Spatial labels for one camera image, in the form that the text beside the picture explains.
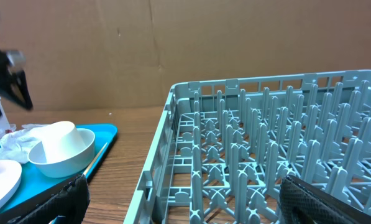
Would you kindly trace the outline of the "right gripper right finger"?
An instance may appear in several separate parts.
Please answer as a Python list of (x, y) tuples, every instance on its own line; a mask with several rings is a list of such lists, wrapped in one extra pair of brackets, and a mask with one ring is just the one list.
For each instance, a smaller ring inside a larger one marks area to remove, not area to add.
[(365, 224), (371, 216), (294, 175), (282, 178), (278, 206), (281, 223)]

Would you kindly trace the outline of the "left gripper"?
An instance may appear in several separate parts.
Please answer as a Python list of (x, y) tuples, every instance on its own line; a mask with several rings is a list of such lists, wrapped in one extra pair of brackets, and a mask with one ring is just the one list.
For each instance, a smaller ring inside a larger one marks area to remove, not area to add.
[(33, 109), (33, 104), (23, 69), (25, 62), (25, 56), (21, 51), (0, 49), (0, 95), (30, 111)]

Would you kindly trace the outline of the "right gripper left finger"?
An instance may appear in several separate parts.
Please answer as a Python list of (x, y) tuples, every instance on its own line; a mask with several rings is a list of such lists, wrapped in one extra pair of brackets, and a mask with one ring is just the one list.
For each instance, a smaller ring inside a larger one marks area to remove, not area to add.
[(81, 223), (90, 203), (86, 177), (75, 175), (0, 213), (0, 224)]

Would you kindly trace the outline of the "white paper napkin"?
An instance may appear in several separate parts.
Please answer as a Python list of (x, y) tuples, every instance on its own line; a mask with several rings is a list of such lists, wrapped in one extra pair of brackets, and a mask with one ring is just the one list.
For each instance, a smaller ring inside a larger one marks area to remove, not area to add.
[(41, 135), (47, 124), (25, 124), (23, 129), (5, 134), (0, 140), (0, 160), (28, 163), (31, 149), (41, 142)]

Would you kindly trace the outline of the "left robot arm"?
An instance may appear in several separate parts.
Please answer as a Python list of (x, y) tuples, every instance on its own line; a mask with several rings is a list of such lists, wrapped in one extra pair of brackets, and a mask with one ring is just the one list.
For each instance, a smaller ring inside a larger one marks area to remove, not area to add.
[(15, 103), (25, 110), (32, 110), (23, 66), (25, 57), (18, 50), (0, 50), (0, 96)]

